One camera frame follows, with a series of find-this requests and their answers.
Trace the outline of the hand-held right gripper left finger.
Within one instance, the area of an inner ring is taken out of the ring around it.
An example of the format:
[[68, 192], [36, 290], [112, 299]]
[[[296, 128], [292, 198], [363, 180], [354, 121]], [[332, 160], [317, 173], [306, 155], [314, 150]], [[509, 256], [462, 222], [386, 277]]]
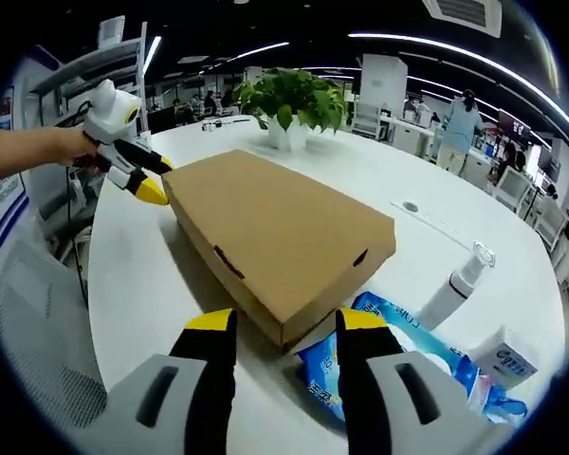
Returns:
[[223, 454], [235, 394], [237, 313], [190, 320], [108, 393], [88, 428], [92, 454]]

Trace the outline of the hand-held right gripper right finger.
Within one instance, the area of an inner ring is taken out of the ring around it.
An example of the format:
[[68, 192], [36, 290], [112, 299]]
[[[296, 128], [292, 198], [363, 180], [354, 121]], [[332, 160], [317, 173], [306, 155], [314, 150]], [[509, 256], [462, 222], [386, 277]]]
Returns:
[[385, 320], [336, 313], [339, 392], [351, 454], [494, 454], [514, 428], [467, 406], [466, 391], [418, 352], [403, 353]]

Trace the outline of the person's left hand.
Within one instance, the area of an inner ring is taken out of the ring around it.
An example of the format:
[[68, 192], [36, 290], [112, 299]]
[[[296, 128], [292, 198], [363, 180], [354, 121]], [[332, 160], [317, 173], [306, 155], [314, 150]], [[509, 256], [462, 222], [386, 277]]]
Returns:
[[77, 161], [93, 160], [98, 151], [98, 144], [81, 128], [63, 128], [59, 131], [58, 162], [64, 166], [73, 166]]

